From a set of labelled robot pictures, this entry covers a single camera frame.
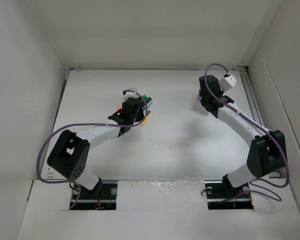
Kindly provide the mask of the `green highlighter marker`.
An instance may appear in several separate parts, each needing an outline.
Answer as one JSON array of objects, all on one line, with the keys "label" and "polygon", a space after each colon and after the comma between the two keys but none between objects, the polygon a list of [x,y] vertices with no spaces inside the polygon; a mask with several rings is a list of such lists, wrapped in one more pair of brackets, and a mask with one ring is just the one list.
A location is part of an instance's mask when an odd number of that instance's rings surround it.
[{"label": "green highlighter marker", "polygon": [[147,96],[146,94],[142,95],[142,99],[146,102],[149,103],[150,101],[152,101],[152,98]]}]

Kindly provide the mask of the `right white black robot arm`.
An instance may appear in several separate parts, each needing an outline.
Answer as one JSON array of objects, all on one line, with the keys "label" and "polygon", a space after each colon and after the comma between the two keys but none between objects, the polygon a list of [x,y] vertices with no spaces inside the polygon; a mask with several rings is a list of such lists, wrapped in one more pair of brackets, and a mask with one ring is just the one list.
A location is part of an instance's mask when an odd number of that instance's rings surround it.
[{"label": "right white black robot arm", "polygon": [[248,183],[281,168],[288,168],[284,134],[262,127],[242,113],[234,100],[225,93],[234,87],[237,79],[227,73],[218,79],[213,75],[199,78],[198,100],[206,112],[227,124],[249,146],[246,163],[222,178],[220,189],[227,198],[239,196]]}]

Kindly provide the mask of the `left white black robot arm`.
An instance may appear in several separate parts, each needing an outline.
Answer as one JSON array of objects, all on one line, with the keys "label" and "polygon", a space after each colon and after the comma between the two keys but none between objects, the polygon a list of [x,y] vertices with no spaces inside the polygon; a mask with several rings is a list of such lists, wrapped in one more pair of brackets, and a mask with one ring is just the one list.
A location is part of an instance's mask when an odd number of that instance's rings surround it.
[{"label": "left white black robot arm", "polygon": [[90,198],[97,198],[102,191],[103,181],[86,169],[89,151],[96,146],[122,136],[132,125],[142,122],[152,101],[150,97],[129,97],[121,109],[97,125],[79,132],[62,131],[47,158],[47,164],[73,183],[78,183]]}]

